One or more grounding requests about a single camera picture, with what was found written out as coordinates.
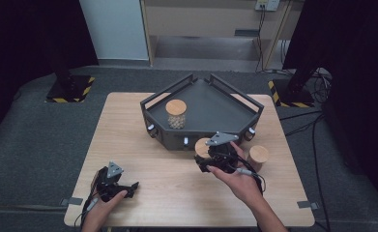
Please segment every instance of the cork lid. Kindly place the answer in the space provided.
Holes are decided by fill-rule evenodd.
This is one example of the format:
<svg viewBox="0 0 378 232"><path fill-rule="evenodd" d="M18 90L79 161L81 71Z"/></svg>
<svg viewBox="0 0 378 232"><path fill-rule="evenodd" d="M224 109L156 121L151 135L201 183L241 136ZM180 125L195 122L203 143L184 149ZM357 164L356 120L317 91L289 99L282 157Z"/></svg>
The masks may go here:
<svg viewBox="0 0 378 232"><path fill-rule="evenodd" d="M181 115L186 112L187 106L184 101L181 100L171 100L166 106L165 110L171 115Z"/></svg>
<svg viewBox="0 0 378 232"><path fill-rule="evenodd" d="M263 163L268 160L270 157L270 154L268 150L260 145L252 146L251 149L249 149L249 157L258 163Z"/></svg>
<svg viewBox="0 0 378 232"><path fill-rule="evenodd" d="M200 138L194 145L195 153L202 158L209 158L209 146L206 145L206 141L210 138Z"/></svg>

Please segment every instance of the forearm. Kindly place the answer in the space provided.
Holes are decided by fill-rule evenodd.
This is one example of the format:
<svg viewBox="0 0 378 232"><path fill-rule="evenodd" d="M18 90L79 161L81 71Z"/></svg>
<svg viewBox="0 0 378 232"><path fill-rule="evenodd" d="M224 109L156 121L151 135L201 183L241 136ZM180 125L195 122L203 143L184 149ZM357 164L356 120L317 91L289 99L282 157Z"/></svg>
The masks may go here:
<svg viewBox="0 0 378 232"><path fill-rule="evenodd" d="M268 202L261 196L246 202L263 232L287 231Z"/></svg>

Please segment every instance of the person's right hand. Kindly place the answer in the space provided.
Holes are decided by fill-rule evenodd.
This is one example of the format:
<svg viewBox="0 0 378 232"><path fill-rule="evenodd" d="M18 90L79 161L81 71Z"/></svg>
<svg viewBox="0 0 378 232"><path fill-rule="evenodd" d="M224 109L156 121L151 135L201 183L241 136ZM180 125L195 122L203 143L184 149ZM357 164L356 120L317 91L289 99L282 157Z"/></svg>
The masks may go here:
<svg viewBox="0 0 378 232"><path fill-rule="evenodd" d="M243 150L238 147L237 144L235 144L234 142L230 142L230 144L234 147L237 154L241 158L246 159ZM238 163L237 167L245 168L244 165L240 162ZM214 166L208 166L207 168L218 179L225 182L231 188L234 195L244 203L246 203L246 205L252 205L253 203L255 203L255 200L262 198L262 194L253 177L241 174L238 171L235 171L232 174L228 174Z"/></svg>

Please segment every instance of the hazard tape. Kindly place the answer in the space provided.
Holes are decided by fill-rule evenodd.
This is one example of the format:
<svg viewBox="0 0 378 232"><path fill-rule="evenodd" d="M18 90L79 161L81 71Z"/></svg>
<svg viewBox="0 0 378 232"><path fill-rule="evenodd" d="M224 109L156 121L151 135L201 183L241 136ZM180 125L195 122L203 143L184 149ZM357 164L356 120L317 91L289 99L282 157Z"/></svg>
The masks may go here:
<svg viewBox="0 0 378 232"><path fill-rule="evenodd" d="M94 77L90 77L81 98L69 99L69 98L52 98L46 99L45 102L57 102L57 103L67 103L67 102L83 102L86 99L86 96L89 94L92 84L95 81Z"/></svg>
<svg viewBox="0 0 378 232"><path fill-rule="evenodd" d="M307 102L282 102L279 98L278 92L276 91L276 86L272 81L268 82L270 86L271 93L273 94L273 101L276 106L282 107L314 107L314 103Z"/></svg>

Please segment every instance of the wooden table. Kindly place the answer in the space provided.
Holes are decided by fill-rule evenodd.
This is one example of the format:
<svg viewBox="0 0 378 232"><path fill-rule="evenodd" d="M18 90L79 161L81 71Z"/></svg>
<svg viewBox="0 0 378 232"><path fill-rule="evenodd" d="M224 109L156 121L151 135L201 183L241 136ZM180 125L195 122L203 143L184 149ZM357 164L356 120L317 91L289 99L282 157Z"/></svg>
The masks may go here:
<svg viewBox="0 0 378 232"><path fill-rule="evenodd" d="M86 199L95 173L113 160L125 170L119 184L140 182L140 186L133 198L123 200L114 210L106 226L255 226L251 211L229 187L213 174L200 171L194 151L168 151L149 136L139 103L150 95L109 94L73 197ZM312 211L297 205L307 199L273 101L266 95L250 96L265 108L255 137L241 147L247 152L253 145L262 145L270 152L259 172L267 182L264 197L285 226L311 226ZM67 225L73 226L82 207L69 206Z"/></svg>

